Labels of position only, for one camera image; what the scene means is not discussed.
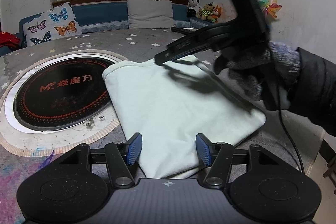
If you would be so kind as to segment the black gloved right hand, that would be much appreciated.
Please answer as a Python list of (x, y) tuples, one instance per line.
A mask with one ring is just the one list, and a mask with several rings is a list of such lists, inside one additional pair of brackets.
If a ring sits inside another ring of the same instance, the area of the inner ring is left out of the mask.
[(245, 95), (264, 102), (270, 111), (290, 107), (289, 90), (297, 81), (300, 68), (299, 52), (281, 42), (269, 42), (261, 55), (229, 60), (221, 54), (214, 64), (217, 75), (228, 69), (228, 77), (238, 83)]

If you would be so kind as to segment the black jacket right forearm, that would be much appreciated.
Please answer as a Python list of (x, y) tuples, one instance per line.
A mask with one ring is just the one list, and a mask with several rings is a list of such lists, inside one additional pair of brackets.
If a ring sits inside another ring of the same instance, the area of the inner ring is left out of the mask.
[(335, 70), (331, 61), (298, 48), (301, 63), (296, 81), (288, 91), (294, 114), (308, 118), (335, 136)]

